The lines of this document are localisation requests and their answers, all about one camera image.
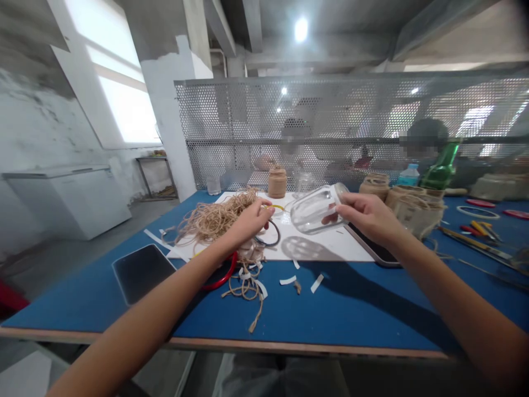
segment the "table edge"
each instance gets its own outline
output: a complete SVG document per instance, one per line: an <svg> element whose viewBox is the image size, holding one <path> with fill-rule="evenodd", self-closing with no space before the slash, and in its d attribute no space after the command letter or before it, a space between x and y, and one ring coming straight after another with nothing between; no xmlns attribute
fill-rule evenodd
<svg viewBox="0 0 529 397"><path fill-rule="evenodd" d="M72 344L91 344L101 334L98 332L54 331L25 328L7 328L0 326L0 337L11 337L38 342L58 342ZM252 351L287 355L309 356L385 356L431 358L451 360L454 357L433 350L411 350L384 347L311 345L287 342L262 342L231 339L205 339L172 337L165 343L166 348L183 350L216 350L216 351Z"/></svg>

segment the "ceiling light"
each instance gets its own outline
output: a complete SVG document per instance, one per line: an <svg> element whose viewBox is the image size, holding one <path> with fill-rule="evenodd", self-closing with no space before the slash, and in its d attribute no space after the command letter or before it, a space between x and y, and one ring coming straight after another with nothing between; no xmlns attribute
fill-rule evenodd
<svg viewBox="0 0 529 397"><path fill-rule="evenodd" d="M294 36L297 42L302 42L307 38L307 32L309 31L309 23L305 18L300 18L296 22L294 27Z"/></svg>

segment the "white chest freezer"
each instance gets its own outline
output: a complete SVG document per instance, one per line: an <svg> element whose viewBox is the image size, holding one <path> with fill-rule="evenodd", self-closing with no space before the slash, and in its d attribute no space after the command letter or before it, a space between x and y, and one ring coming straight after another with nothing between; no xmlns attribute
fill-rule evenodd
<svg viewBox="0 0 529 397"><path fill-rule="evenodd" d="M58 238L91 240L132 217L108 165L35 169L3 176Z"/></svg>

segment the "red chair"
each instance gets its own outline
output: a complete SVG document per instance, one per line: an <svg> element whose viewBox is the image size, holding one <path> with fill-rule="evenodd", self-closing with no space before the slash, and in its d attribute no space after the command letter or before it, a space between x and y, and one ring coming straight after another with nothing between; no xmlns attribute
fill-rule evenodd
<svg viewBox="0 0 529 397"><path fill-rule="evenodd" d="M10 310L18 312L29 305L29 301L24 299L22 295L13 291L10 287L0 280L0 304Z"/></svg>

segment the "jar lid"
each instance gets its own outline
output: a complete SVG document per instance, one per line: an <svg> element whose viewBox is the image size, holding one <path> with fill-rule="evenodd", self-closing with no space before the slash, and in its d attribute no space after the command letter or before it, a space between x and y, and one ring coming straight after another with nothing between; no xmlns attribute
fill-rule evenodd
<svg viewBox="0 0 529 397"><path fill-rule="evenodd" d="M516 211L516 210L505 210L503 213L506 215L518 218L518 219L525 219L525 220L529 219L529 212Z"/></svg>
<svg viewBox="0 0 529 397"><path fill-rule="evenodd" d="M483 200L474 200L472 198L469 198L467 200L467 203L475 205L477 207L484 207L484 208L494 208L496 207L496 204L489 203L488 201Z"/></svg>

